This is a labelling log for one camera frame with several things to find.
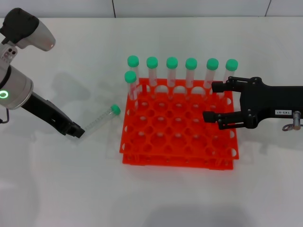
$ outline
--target clear plastic tube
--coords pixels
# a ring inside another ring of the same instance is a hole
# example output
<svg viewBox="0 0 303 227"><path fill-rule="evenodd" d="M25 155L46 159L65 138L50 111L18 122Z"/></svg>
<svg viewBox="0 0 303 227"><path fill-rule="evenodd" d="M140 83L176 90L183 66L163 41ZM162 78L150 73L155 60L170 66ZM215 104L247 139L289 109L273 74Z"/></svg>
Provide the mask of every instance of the clear plastic tube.
<svg viewBox="0 0 303 227"><path fill-rule="evenodd" d="M148 79L151 87L157 86L157 68L148 69Z"/></svg>
<svg viewBox="0 0 303 227"><path fill-rule="evenodd" d="M136 80L136 85L139 85L139 68L137 67L129 67L130 71L134 71L136 73L137 76L137 80Z"/></svg>
<svg viewBox="0 0 303 227"><path fill-rule="evenodd" d="M215 70L206 70L206 76L205 76L205 80L204 80L204 84L203 87L206 89L209 89L212 87L212 82L214 80L214 75L215 75Z"/></svg>
<svg viewBox="0 0 303 227"><path fill-rule="evenodd" d="M103 126L106 122L113 119L115 116L118 116L121 113L120 108L117 105L112 105L109 109L103 112L97 119L89 123L83 129L85 130L84 134L81 136L81 139L84 139L94 133L97 129Z"/></svg>
<svg viewBox="0 0 303 227"><path fill-rule="evenodd" d="M187 88L191 88L194 86L194 77L195 77L195 70L186 70L186 83L185 86Z"/></svg>
<svg viewBox="0 0 303 227"><path fill-rule="evenodd" d="M168 69L167 86L173 87L176 83L176 69Z"/></svg>
<svg viewBox="0 0 303 227"><path fill-rule="evenodd" d="M129 83L128 85L128 95L131 100L136 100L138 98L137 94L137 83Z"/></svg>
<svg viewBox="0 0 303 227"><path fill-rule="evenodd" d="M192 88L194 86L195 69L197 68L197 60L194 58L188 58L185 62L186 67L186 79L185 86Z"/></svg>
<svg viewBox="0 0 303 227"><path fill-rule="evenodd" d="M215 75L215 72L218 67L219 67L219 61L216 58L208 59L207 64L206 64L207 70L206 70L205 80L204 80L204 84L203 84L204 88L209 89L212 87L214 75Z"/></svg>
<svg viewBox="0 0 303 227"><path fill-rule="evenodd" d="M235 74L235 71L226 70L225 74L224 74L223 83L225 83L228 80L228 77L233 77L234 74Z"/></svg>

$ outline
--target centrifuge tube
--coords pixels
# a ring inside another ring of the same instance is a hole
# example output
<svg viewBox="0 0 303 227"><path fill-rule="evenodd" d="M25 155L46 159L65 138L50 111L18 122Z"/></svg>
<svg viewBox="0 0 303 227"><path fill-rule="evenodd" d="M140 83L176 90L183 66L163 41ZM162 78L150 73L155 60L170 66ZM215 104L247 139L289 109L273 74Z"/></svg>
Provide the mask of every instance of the centrifuge tube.
<svg viewBox="0 0 303 227"><path fill-rule="evenodd" d="M119 115L121 113L120 108L114 104L112 105L108 110L103 112L97 119L92 121L90 124L88 124L83 129L85 130L84 134L81 136L81 140L87 138L89 135L94 133L98 128L103 126L106 122L110 121L115 116Z"/></svg>
<svg viewBox="0 0 303 227"><path fill-rule="evenodd" d="M185 63L186 67L186 83L187 88L194 86L195 69L197 68L197 60L194 58L188 58Z"/></svg>
<svg viewBox="0 0 303 227"><path fill-rule="evenodd" d="M212 87L212 81L214 80L214 75L219 66L219 61L216 58L210 58L206 64L206 76L204 80L203 87L209 89Z"/></svg>
<svg viewBox="0 0 303 227"><path fill-rule="evenodd" d="M178 66L178 60L175 57L167 58L166 66L168 68L167 86L173 87L176 82L176 68Z"/></svg>
<svg viewBox="0 0 303 227"><path fill-rule="evenodd" d="M228 80L228 77L233 77L235 71L238 68L238 62L235 59L229 59L226 62L226 71L224 74L223 83L225 83Z"/></svg>
<svg viewBox="0 0 303 227"><path fill-rule="evenodd" d="M128 85L128 95L131 100L137 99L137 89L136 89L137 76L134 71L127 71L125 73L125 81Z"/></svg>
<svg viewBox="0 0 303 227"><path fill-rule="evenodd" d="M150 82L150 86L151 87L157 86L157 67L158 67L157 58L149 57L146 60L146 65L148 67L148 79Z"/></svg>
<svg viewBox="0 0 303 227"><path fill-rule="evenodd" d="M136 85L139 85L139 58L135 55L131 55L127 58L127 64L130 71L134 71L137 76Z"/></svg>

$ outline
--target test tube rack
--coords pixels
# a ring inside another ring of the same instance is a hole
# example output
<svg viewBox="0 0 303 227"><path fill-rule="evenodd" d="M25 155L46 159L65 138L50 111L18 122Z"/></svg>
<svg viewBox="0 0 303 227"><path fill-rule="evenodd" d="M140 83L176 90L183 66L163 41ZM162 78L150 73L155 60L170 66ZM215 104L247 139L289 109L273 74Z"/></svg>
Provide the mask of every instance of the test tube rack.
<svg viewBox="0 0 303 227"><path fill-rule="evenodd" d="M233 169L233 160L239 159L236 130L219 130L202 116L205 110L233 112L232 92L223 98L205 88L204 96L192 93L203 83L194 80L193 88L185 88L185 80L177 79L167 93L157 89L167 85L166 79L149 87L148 78L139 78L137 108L127 97L120 145L124 164ZM174 93L179 86L185 94Z"/></svg>

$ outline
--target green screw cap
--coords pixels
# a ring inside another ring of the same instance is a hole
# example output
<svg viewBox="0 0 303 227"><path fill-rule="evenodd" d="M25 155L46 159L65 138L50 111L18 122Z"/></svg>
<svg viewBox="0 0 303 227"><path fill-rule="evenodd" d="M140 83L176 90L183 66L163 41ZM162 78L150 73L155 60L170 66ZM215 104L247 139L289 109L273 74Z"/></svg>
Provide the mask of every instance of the green screw cap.
<svg viewBox="0 0 303 227"><path fill-rule="evenodd" d="M146 60L146 65L150 69L155 69L156 67L158 67L158 59L155 57L149 57Z"/></svg>
<svg viewBox="0 0 303 227"><path fill-rule="evenodd" d="M121 113L120 108L116 104L113 104L110 108L114 112L115 115L119 115Z"/></svg>
<svg viewBox="0 0 303 227"><path fill-rule="evenodd" d="M134 83L137 80L137 76L134 71L127 71L124 77L125 77L125 81L129 84Z"/></svg>
<svg viewBox="0 0 303 227"><path fill-rule="evenodd" d="M185 67L188 70L195 70L197 68L197 60L194 58L188 58L185 62Z"/></svg>
<svg viewBox="0 0 303 227"><path fill-rule="evenodd" d="M207 61L206 67L208 70L216 70L219 67L219 61L216 58L210 58Z"/></svg>
<svg viewBox="0 0 303 227"><path fill-rule="evenodd" d="M137 67L139 65L139 58L135 55L131 55L127 58L127 64L129 67Z"/></svg>
<svg viewBox="0 0 303 227"><path fill-rule="evenodd" d="M237 60L235 59L229 59L227 62L226 62L226 69L229 70L229 71L235 71L237 70L238 68L238 62Z"/></svg>
<svg viewBox="0 0 303 227"><path fill-rule="evenodd" d="M166 61L167 68L174 70L178 66L178 60L175 57L167 58Z"/></svg>

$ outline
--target white tabletop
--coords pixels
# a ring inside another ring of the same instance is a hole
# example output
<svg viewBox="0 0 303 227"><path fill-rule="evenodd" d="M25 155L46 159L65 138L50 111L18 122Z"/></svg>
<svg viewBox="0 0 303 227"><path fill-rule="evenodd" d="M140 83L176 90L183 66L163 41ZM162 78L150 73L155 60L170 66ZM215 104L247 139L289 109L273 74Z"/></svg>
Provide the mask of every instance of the white tabletop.
<svg viewBox="0 0 303 227"><path fill-rule="evenodd" d="M126 166L119 143L126 101L127 57L219 60L236 76L269 85L303 85L303 18L43 19L56 46L19 50L12 65L81 126L111 104L123 109L77 144L22 108L0 125L1 227L299 227L303 212L302 132L282 132L290 120L238 129L233 171ZM0 108L0 118L5 118Z"/></svg>

